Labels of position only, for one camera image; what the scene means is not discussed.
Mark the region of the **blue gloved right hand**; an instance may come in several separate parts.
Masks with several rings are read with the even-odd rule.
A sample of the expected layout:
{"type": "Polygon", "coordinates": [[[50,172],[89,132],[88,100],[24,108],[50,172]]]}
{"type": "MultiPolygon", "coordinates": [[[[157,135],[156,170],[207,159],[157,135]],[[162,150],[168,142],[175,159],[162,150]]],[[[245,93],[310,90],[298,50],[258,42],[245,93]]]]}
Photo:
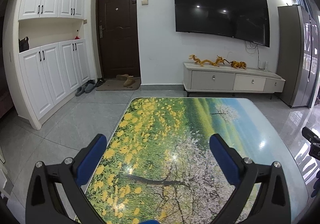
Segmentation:
{"type": "Polygon", "coordinates": [[[320,171],[318,171],[316,174],[316,181],[313,185],[313,191],[311,193],[311,197],[315,197],[318,194],[319,190],[320,190],[320,171]]]}

